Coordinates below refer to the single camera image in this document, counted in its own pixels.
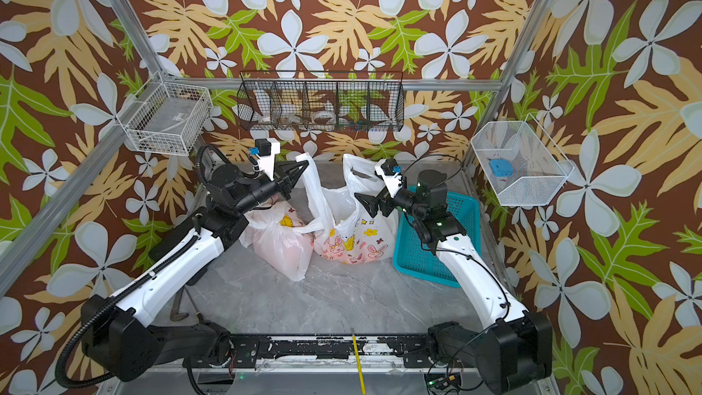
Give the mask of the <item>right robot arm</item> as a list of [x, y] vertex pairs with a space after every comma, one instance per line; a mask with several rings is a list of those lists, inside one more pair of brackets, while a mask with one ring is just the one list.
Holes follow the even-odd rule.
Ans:
[[457, 322], [429, 328], [428, 357], [444, 370], [444, 384], [463, 392], [451, 379], [454, 369], [477, 370], [480, 385], [504, 394], [552, 373], [552, 325], [545, 316], [528, 311], [488, 268], [467, 230], [453, 214], [447, 199], [447, 176], [436, 170], [420, 172], [409, 189], [401, 167], [393, 159], [376, 164], [384, 187], [375, 196], [356, 194], [370, 216], [403, 213], [421, 244], [459, 283], [481, 323], [478, 332]]

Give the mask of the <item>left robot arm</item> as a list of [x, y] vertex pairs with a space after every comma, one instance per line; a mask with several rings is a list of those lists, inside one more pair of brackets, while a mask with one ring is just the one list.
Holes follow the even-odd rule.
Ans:
[[249, 225], [247, 213], [281, 195], [289, 198], [309, 163], [279, 162], [280, 146], [258, 140], [250, 150], [253, 170], [242, 171], [217, 146], [197, 151], [195, 170], [208, 203], [175, 228], [157, 247], [161, 258], [111, 296], [91, 297], [80, 328], [58, 355], [55, 380], [82, 389], [117, 378], [135, 380], [155, 365], [182, 360], [228, 365], [232, 334], [204, 317], [189, 327], [158, 327], [161, 309], [194, 277], [234, 244]]

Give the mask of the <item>printed white plastic bag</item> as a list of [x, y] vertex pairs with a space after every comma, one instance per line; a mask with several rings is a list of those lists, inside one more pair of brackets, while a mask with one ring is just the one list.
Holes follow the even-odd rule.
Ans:
[[208, 180], [208, 191], [218, 202], [230, 202], [239, 197], [243, 173], [235, 165], [215, 168]]

